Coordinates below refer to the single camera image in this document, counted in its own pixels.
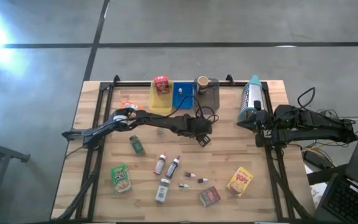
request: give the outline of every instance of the green snack bag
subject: green snack bag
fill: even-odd
[[[125,165],[112,168],[111,179],[116,194],[121,194],[132,189],[132,184],[129,180],[128,167]]]

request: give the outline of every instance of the yellow tray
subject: yellow tray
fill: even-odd
[[[168,115],[172,112],[172,91],[173,81],[168,81],[169,93],[158,95],[155,89],[154,81],[150,85],[149,108],[153,113]]]

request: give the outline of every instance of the small bottle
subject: small bottle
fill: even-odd
[[[131,136],[129,140],[131,141],[132,147],[134,148],[137,156],[143,156],[146,154],[139,138],[136,135]]]
[[[166,159],[166,158],[167,158],[167,156],[165,155],[165,152],[164,152],[164,154],[162,154],[162,155],[160,156],[160,158],[159,158],[158,161],[157,161],[157,164],[155,165],[154,174],[158,174],[158,175],[161,174],[162,168],[163,168],[164,165],[165,165],[165,159]]]
[[[201,179],[198,179],[197,181],[198,181],[198,183],[200,184],[200,183],[205,183],[205,182],[207,182],[208,179],[207,179],[207,178],[201,178]]]
[[[174,159],[173,162],[171,163],[171,165],[169,165],[167,173],[165,174],[165,176],[168,177],[169,179],[172,179],[173,173],[179,166],[179,158],[180,158],[180,156],[178,156],[176,159]]]
[[[189,188],[190,186],[188,184],[179,183],[180,188]]]
[[[185,176],[186,176],[186,177],[196,177],[196,174],[192,174],[192,173],[189,173],[189,172],[185,172]]]
[[[165,202],[165,198],[167,197],[167,193],[168,193],[168,187],[169,187],[169,183],[171,181],[162,178],[160,181],[160,185],[158,187],[157,190],[157,194],[155,196],[155,201],[158,203],[164,203]]]
[[[209,79],[207,77],[198,77],[197,79],[197,94],[203,95],[206,93]]]

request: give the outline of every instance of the wooden table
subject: wooden table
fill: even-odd
[[[288,104],[284,82],[267,81],[273,108]],[[86,129],[92,126],[94,108],[100,82],[84,82],[75,116],[74,128]],[[101,175],[96,198],[94,221],[99,222],[239,222],[275,221],[275,207],[265,151],[255,146],[251,131],[236,125],[242,87],[220,88],[219,121],[213,124],[212,141],[202,148],[195,139],[178,137],[169,130],[157,134],[157,128],[140,126],[133,131],[112,133],[106,137]],[[143,105],[148,110],[149,87],[114,87],[111,113],[118,109],[121,101],[130,100]],[[178,114],[193,111],[179,111]],[[147,154],[135,156],[129,137],[138,135]],[[81,146],[82,140],[72,141],[68,152]],[[167,201],[161,205],[154,201],[160,179],[163,175],[153,173],[160,154],[167,152],[167,164],[177,155],[180,165],[171,181]],[[83,175],[86,150],[72,154],[64,163],[62,176],[52,212],[58,217],[78,193]],[[306,171],[298,147],[285,149],[285,167],[292,192],[306,210],[313,214],[314,205],[306,176]],[[112,189],[110,170],[126,164],[129,168],[133,191],[115,195]],[[254,175],[254,179],[241,198],[235,198],[225,190],[225,185],[238,167],[244,167]],[[197,184],[196,179],[184,176],[184,171],[192,172],[209,181]],[[178,183],[190,185],[180,189]],[[210,186],[215,186],[221,201],[204,208],[198,194]],[[283,212],[287,209],[285,198],[280,190]],[[83,216],[86,216],[88,200],[85,200]]]

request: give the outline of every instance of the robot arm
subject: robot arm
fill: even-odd
[[[207,134],[212,133],[212,121],[202,116],[192,117],[188,114],[183,116],[169,117],[159,114],[148,113],[144,110],[135,111],[132,108],[116,110],[110,118],[97,128],[86,130],[71,129],[62,133],[67,140],[84,138],[83,145],[87,148],[95,148],[100,139],[113,131],[131,131],[139,125],[150,125],[159,128],[167,128],[178,136],[196,138],[201,146],[211,141]]]
[[[349,119],[329,118],[290,105],[279,105],[273,115],[256,108],[248,120],[238,123],[257,133],[255,141],[258,147],[264,145],[264,131],[270,131],[271,145],[280,147],[291,141],[318,139],[350,143],[357,140],[352,124]]]

